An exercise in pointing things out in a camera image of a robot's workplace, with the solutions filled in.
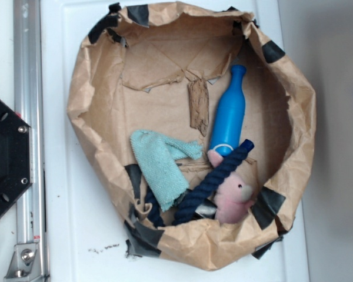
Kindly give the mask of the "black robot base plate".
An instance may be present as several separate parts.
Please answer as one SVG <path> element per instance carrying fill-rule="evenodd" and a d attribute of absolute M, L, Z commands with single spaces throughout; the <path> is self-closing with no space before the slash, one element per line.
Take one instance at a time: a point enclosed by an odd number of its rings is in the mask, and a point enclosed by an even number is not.
<path fill-rule="evenodd" d="M 0 218 L 32 183 L 30 128 L 0 100 Z"/>

